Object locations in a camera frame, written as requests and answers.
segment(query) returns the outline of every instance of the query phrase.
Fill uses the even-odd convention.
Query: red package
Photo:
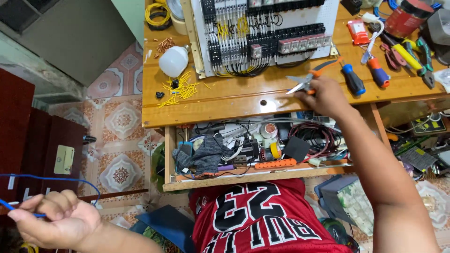
[[[364,27],[362,19],[350,20],[347,23],[350,30],[351,37],[353,38],[353,44],[368,44],[370,42],[369,35]]]

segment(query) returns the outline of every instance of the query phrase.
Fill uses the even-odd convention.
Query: electrical control panel
[[[203,63],[196,71],[200,77],[235,75],[326,57],[338,5],[335,0],[191,0],[200,51],[193,53]]]

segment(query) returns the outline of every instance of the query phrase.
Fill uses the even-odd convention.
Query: scissors
[[[308,71],[309,74],[307,74],[306,77],[304,77],[304,78],[286,76],[287,79],[294,80],[294,81],[296,81],[298,83],[294,88],[289,90],[286,93],[286,95],[294,93],[294,92],[299,91],[299,90],[305,90],[305,92],[308,95],[313,95],[315,93],[315,90],[310,88],[311,80],[314,77],[320,77],[322,75],[323,69],[325,69],[326,67],[333,66],[333,65],[335,65],[335,64],[337,64],[337,63],[339,63],[341,61],[342,61],[342,57],[338,57],[335,60],[324,62],[324,63],[320,64],[319,66],[315,67],[314,69],[309,70]]]

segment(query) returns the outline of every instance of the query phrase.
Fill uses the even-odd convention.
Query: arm
[[[44,213],[48,220],[37,219],[32,212]],[[103,221],[94,206],[80,201],[70,190],[34,196],[8,216],[25,241],[42,248],[86,253],[164,252],[149,238]]]
[[[311,81],[316,97],[296,96],[336,120],[375,216],[375,252],[440,252],[428,212],[414,182],[392,152],[373,134],[346,100],[339,83]]]

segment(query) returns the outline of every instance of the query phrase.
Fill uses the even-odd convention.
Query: black square sponge
[[[310,147],[311,145],[306,141],[292,136],[284,147],[283,153],[294,158],[299,163],[305,159]]]

